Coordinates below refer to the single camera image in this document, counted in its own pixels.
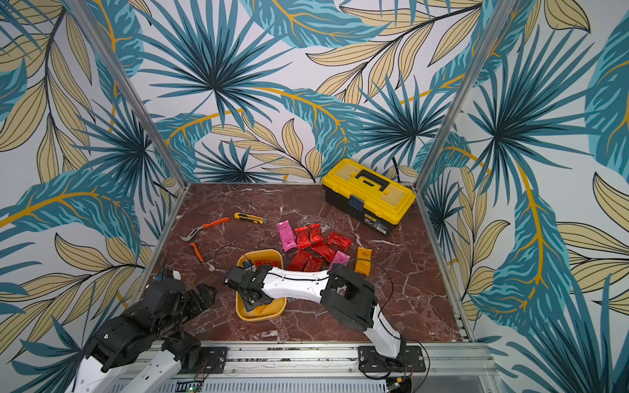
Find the yellow plastic storage box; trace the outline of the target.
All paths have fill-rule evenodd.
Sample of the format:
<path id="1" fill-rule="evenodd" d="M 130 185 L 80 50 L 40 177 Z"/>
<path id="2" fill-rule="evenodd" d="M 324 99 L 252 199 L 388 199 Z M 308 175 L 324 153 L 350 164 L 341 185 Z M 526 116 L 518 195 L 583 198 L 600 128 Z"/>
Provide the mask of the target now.
<path id="1" fill-rule="evenodd" d="M 277 250 L 266 249 L 247 252 L 242 255 L 237 263 L 240 268 L 245 268 L 246 262 L 252 262 L 251 270 L 256 270 L 258 263 L 264 265 L 283 268 L 283 257 Z M 244 288 L 245 297 L 240 291 L 236 295 L 236 312 L 240 319 L 245 322 L 256 323 L 269 319 L 276 319 L 283 314 L 287 305 L 286 298 L 271 298 L 262 291 L 262 280 L 251 280 Z"/>

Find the red tea bag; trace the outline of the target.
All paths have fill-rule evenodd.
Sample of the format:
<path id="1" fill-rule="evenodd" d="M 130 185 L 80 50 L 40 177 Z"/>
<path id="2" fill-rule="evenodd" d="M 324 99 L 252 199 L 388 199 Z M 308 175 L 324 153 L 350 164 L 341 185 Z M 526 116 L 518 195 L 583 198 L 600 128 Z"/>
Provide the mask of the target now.
<path id="1" fill-rule="evenodd" d="M 316 245 L 324 242 L 324 237 L 321 231 L 320 224 L 311 224 L 308 226 L 308 234 L 311 245 Z"/>
<path id="2" fill-rule="evenodd" d="M 304 272 L 319 272 L 323 269 L 324 261 L 321 258 L 310 256 L 304 267 Z"/>
<path id="3" fill-rule="evenodd" d="M 336 255 L 335 250 L 325 242 L 316 242 L 311 246 L 311 248 L 329 263 L 334 260 Z"/>
<path id="4" fill-rule="evenodd" d="M 253 264 L 255 265 L 255 267 L 259 267 L 262 265 L 268 265 L 271 267 L 279 267 L 279 263 L 276 260 L 254 260 Z"/>
<path id="5" fill-rule="evenodd" d="M 299 250 L 299 252 L 293 257 L 288 270 L 302 272 L 305 270 L 307 263 L 311 259 L 311 254 L 305 250 Z"/>
<path id="6" fill-rule="evenodd" d="M 310 232 L 308 227 L 301 227 L 294 230 L 296 245 L 300 250 L 311 247 Z"/>
<path id="7" fill-rule="evenodd" d="M 331 232 L 327 237 L 327 243 L 339 247 L 346 252 L 352 245 L 352 240 L 336 232 Z"/>

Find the pink tea bag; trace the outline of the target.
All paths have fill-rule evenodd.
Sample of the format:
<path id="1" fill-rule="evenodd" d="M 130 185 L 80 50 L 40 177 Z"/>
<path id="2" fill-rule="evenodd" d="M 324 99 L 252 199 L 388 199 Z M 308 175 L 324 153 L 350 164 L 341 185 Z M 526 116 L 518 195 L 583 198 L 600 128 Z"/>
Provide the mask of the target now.
<path id="1" fill-rule="evenodd" d="M 296 236 L 289 221 L 285 220 L 279 222 L 278 224 L 276 224 L 276 227 L 278 229 L 278 234 L 280 237 L 280 242 L 282 243 L 283 250 L 285 252 L 289 252 L 290 250 L 297 248 Z"/>
<path id="2" fill-rule="evenodd" d="M 350 261 L 350 256 L 345 254 L 344 252 L 338 251 L 336 252 L 334 258 L 329 263 L 329 270 L 337 267 L 338 265 L 346 265 Z"/>

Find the orange yellow tea bag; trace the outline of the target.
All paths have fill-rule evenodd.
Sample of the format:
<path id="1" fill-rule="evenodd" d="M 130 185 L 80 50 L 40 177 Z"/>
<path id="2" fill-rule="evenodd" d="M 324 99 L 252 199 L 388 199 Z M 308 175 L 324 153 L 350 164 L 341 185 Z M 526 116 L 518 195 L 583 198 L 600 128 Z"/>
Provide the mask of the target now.
<path id="1" fill-rule="evenodd" d="M 370 276 L 372 269 L 372 251 L 368 248 L 358 247 L 355 258 L 355 272 Z"/>

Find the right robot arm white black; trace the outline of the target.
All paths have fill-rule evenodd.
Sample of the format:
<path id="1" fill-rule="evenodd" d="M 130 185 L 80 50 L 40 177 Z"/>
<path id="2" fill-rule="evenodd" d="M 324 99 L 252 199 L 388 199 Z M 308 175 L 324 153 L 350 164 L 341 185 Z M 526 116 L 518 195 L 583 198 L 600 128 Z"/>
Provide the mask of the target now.
<path id="1" fill-rule="evenodd" d="M 373 285 L 345 265 L 318 272 L 234 266 L 224 284 L 239 294 L 248 311 L 280 298 L 320 304 L 342 326 L 363 332 L 379 355 L 403 360 L 406 340 L 383 315 Z"/>

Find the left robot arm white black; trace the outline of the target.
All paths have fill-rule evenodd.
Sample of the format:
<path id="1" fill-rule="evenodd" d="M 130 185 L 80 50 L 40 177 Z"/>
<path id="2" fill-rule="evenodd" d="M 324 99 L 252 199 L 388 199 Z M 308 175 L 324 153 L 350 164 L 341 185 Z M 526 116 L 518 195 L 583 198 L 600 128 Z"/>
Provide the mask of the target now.
<path id="1" fill-rule="evenodd" d="M 180 372 L 202 371 L 201 342 L 183 326 L 216 302 L 216 289 L 199 284 L 188 289 L 176 278 L 151 283 L 143 298 L 105 322 L 88 340 L 68 392 L 108 392 L 139 355 L 162 339 L 162 347 L 126 392 L 153 392 Z"/>

